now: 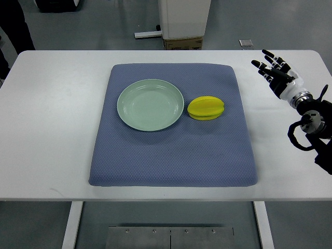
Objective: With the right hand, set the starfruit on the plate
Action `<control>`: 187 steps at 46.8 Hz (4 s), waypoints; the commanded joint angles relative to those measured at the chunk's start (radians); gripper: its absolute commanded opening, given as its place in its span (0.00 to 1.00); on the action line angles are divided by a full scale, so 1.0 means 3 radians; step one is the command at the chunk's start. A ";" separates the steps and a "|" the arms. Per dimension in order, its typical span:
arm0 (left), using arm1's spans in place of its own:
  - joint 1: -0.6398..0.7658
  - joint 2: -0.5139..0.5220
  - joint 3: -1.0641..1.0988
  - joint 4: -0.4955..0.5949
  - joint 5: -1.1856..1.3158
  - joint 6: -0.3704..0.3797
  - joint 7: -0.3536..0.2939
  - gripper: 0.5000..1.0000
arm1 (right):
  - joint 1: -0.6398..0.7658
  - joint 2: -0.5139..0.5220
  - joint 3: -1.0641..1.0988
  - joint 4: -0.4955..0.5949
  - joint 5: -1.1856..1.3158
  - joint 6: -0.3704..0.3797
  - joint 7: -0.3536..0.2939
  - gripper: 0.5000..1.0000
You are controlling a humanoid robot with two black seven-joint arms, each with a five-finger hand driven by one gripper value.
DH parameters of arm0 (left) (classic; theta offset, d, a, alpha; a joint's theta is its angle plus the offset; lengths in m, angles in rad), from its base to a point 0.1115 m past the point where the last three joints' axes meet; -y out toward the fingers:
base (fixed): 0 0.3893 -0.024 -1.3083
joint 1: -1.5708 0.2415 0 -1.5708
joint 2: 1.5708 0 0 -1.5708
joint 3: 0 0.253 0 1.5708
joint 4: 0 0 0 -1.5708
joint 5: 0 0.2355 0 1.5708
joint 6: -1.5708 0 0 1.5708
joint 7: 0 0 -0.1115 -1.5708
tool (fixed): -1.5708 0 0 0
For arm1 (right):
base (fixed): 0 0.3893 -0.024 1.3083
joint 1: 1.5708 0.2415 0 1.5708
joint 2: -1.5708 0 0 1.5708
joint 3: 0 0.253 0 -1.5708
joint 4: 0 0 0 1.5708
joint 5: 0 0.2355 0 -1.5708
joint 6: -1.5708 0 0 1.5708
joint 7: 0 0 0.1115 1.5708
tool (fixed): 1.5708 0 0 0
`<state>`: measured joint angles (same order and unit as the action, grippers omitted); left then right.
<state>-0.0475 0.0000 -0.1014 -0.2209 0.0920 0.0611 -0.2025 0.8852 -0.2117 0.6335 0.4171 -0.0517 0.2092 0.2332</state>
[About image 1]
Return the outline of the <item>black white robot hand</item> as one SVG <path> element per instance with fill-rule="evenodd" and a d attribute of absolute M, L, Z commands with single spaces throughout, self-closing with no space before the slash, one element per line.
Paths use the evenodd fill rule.
<path fill-rule="evenodd" d="M 312 94 L 304 87 L 304 80 L 281 57 L 268 50 L 262 50 L 266 63 L 251 61 L 258 73 L 268 82 L 277 98 L 287 101 L 292 108 L 300 102 L 311 99 Z"/>

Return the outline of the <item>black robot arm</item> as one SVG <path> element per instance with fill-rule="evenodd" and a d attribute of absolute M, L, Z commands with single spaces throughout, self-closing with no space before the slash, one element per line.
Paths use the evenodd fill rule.
<path fill-rule="evenodd" d="M 315 150 L 314 162 L 327 173 L 331 174 L 331 102 L 323 100 L 328 89 L 325 85 L 319 98 L 314 99 L 308 91 L 296 94 L 291 105 L 301 115 L 301 119 L 289 126 L 287 136 L 290 142 L 302 151 Z M 301 145 L 295 135 L 300 127 L 310 143 L 309 147 Z"/>

